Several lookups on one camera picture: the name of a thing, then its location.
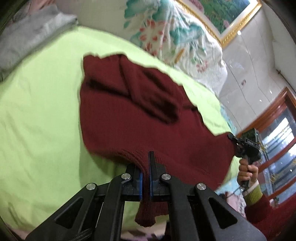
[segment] red sleeve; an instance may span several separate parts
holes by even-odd
[[[125,55],[85,56],[83,68],[84,82],[93,88],[126,96],[166,123],[178,121],[182,108],[194,108],[184,88],[168,75],[132,63]]]
[[[245,209],[247,220],[258,228],[267,238],[272,240],[279,234],[296,211],[296,195],[272,208],[265,195],[254,205]]]

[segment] bed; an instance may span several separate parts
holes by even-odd
[[[32,231],[87,183],[100,185],[125,171],[123,164],[91,155],[82,141],[79,90],[88,53],[124,53],[159,69],[183,85],[212,133],[231,131],[213,90],[130,40],[76,26],[27,56],[0,83],[0,215],[12,228]],[[224,183],[237,176],[238,165],[234,158]],[[123,230],[138,227],[138,207],[126,204]]]

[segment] gray cloth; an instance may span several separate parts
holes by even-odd
[[[76,24],[75,15],[50,5],[6,27],[0,35],[0,82],[27,55]]]

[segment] human hand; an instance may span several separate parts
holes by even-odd
[[[237,183],[241,185],[242,181],[250,180],[251,183],[255,183],[258,178],[258,167],[255,165],[248,165],[248,160],[241,159],[239,161],[239,174],[237,177]]]

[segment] red knit sweater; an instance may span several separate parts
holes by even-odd
[[[256,204],[245,209],[247,220],[258,228],[268,241],[273,240],[283,230],[295,211],[296,195],[278,208],[272,208],[267,197],[263,195]]]
[[[89,152],[134,163],[142,170],[146,187],[149,151],[185,183],[203,182],[213,190],[222,183],[235,146],[227,133],[214,136],[208,130],[182,86],[124,55],[86,56],[83,67],[80,122]],[[143,226],[168,213],[165,204],[147,202],[148,198],[144,192],[136,217]]]

